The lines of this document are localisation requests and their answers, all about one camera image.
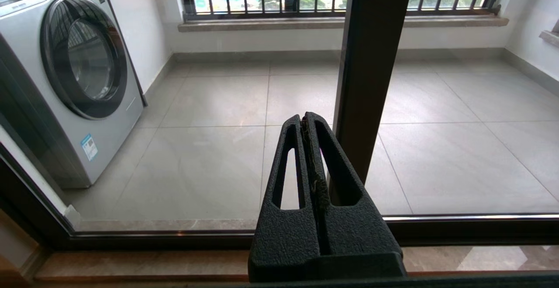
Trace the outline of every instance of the washing machine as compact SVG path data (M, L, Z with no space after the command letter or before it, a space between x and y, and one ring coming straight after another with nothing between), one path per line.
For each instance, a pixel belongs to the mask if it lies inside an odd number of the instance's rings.
M48 105L44 119L63 130L72 151L62 153L76 159L80 175L61 187L91 186L143 109L107 0L0 0L0 33Z

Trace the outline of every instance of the washing machine door glass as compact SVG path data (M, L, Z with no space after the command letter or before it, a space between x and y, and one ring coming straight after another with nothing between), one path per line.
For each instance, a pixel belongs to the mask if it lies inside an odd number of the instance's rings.
M126 54L97 4L55 0L43 20L41 51L52 89L70 110L103 119L118 109L126 91Z

